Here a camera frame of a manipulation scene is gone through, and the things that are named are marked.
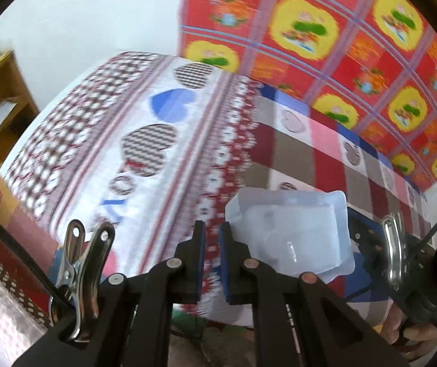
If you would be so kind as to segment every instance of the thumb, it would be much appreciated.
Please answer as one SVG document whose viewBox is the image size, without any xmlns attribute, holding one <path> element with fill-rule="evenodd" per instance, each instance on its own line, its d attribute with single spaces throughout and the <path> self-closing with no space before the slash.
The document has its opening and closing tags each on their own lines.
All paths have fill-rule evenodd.
<svg viewBox="0 0 437 367">
<path fill-rule="evenodd" d="M 437 328 L 432 324 L 415 324 L 404 330 L 404 337 L 416 342 L 437 339 Z"/>
</svg>

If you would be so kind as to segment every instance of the bed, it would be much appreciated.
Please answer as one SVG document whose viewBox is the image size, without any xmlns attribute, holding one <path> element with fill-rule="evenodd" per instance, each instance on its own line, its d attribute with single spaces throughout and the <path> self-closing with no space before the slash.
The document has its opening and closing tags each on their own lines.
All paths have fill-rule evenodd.
<svg viewBox="0 0 437 367">
<path fill-rule="evenodd" d="M 32 235 L 14 236 L 54 280 L 71 219 L 87 232 L 102 220 L 115 225 L 105 276 L 148 272 L 174 254 L 195 220 L 205 221 L 202 300 L 185 310 L 227 324 L 252 324 L 250 309 L 225 305 L 217 244 L 225 204 L 242 186 L 342 190 L 374 230 L 391 211 L 416 236 L 430 227 L 423 193 L 336 121 L 259 81 L 149 53 L 121 53 L 82 74 L 30 125 L 0 177 L 37 223 Z M 370 281 L 353 247 L 355 271 L 330 283 L 340 296 Z M 10 365 L 48 324 L 43 298 L 34 310 L 3 277 L 0 299 L 14 296 L 8 310 L 0 301 L 0 365 Z M 377 290 L 350 303 L 372 325 L 390 304 Z M 24 323 L 4 330 L 3 321 Z M 22 339 L 15 347 L 13 336 Z"/>
</svg>

